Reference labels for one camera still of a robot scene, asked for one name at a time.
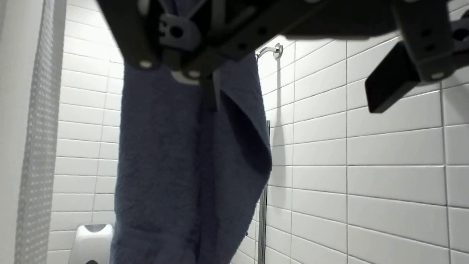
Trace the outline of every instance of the bathroom wall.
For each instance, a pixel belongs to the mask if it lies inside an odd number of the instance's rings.
[[[11,264],[15,258],[18,199],[42,15],[43,0],[2,0],[0,4],[2,264]]]
[[[279,65],[261,59],[269,264],[469,263],[469,69],[370,114],[364,81],[396,41],[282,41]],[[255,241],[234,264],[257,263]]]
[[[80,224],[113,223],[124,65],[96,0],[69,0],[49,264]]]

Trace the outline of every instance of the black metal frame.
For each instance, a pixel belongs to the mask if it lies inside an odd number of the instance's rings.
[[[447,0],[201,0],[188,16],[166,13],[159,0],[99,3],[129,65],[151,69],[165,62],[179,81],[204,85],[210,109],[217,107],[214,72],[277,34],[292,40],[351,40],[401,29],[405,44],[386,60],[404,57],[398,66],[406,65],[409,72],[395,73],[405,87],[447,78],[467,65],[461,60],[468,56],[468,47],[455,44],[452,37]],[[383,111],[409,89],[396,91],[399,82],[392,92],[383,92],[377,85],[393,76],[386,75],[392,65],[382,65],[367,82],[371,111]]]

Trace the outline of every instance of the tiled wall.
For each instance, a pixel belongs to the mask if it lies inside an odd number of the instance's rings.
[[[96,0],[69,0],[49,264],[80,224],[113,223],[124,65]]]
[[[279,65],[261,59],[269,264],[469,263],[469,69],[370,114],[364,81],[396,41],[282,41]],[[234,264],[255,251],[251,232]]]

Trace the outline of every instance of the blue towel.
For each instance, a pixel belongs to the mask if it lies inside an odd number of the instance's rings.
[[[272,170],[257,62],[217,76],[212,113],[165,65],[127,66],[113,264],[229,264],[245,238]]]

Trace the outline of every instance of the shower curtain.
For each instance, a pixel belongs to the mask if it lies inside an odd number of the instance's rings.
[[[15,264],[46,264],[56,163],[66,0],[44,0],[31,84]]]

